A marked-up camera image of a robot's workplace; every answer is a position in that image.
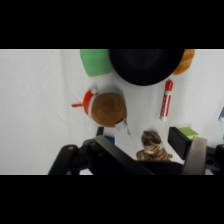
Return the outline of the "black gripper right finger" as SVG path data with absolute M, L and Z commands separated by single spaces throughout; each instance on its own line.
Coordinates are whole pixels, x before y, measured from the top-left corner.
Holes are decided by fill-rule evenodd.
M 201 137 L 189 139 L 176 127 L 170 127 L 168 143 L 184 161 L 183 175 L 203 175 L 205 173 L 207 140 Z

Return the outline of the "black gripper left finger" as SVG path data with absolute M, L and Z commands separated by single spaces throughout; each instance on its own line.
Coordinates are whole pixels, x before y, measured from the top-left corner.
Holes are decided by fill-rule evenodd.
M 97 175 L 153 175 L 153 172 L 107 140 L 103 127 L 97 130 L 94 151 L 94 173 Z

